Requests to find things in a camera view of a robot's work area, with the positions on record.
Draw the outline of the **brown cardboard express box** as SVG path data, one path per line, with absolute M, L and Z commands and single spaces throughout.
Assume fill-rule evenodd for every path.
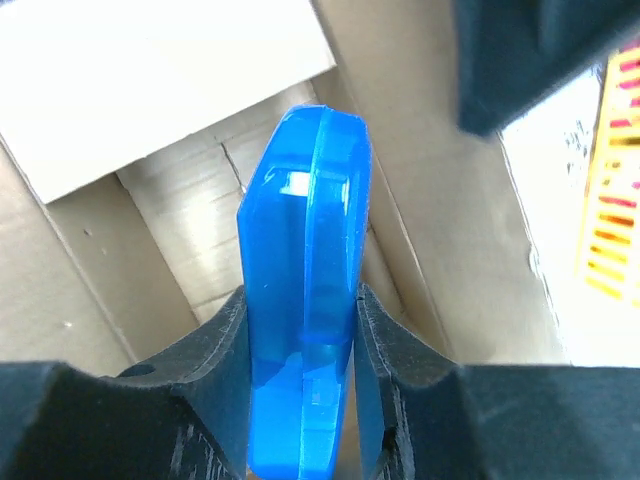
M 3 3 L 2 359 L 116 374 L 209 319 L 299 103 L 368 124 L 393 316 L 462 363 L 568 362 L 502 148 L 457 126 L 449 1 Z

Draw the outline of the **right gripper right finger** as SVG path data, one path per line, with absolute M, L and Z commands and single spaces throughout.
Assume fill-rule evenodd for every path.
M 635 479 L 639 372 L 462 365 L 357 295 L 355 392 L 367 479 Z

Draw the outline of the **blue translucent plastic case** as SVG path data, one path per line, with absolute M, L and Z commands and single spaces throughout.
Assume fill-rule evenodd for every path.
M 276 126 L 239 207 L 251 357 L 248 463 L 260 478 L 333 475 L 371 179 L 365 122 L 300 105 Z

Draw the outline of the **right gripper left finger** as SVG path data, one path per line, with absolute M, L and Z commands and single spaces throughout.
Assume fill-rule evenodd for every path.
M 242 479 L 250 360 L 245 293 L 121 374 L 1 366 L 5 479 Z

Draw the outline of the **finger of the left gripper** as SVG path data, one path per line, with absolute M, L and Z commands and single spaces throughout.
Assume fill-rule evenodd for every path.
M 456 1 L 459 127 L 487 136 L 639 29 L 636 1 Z

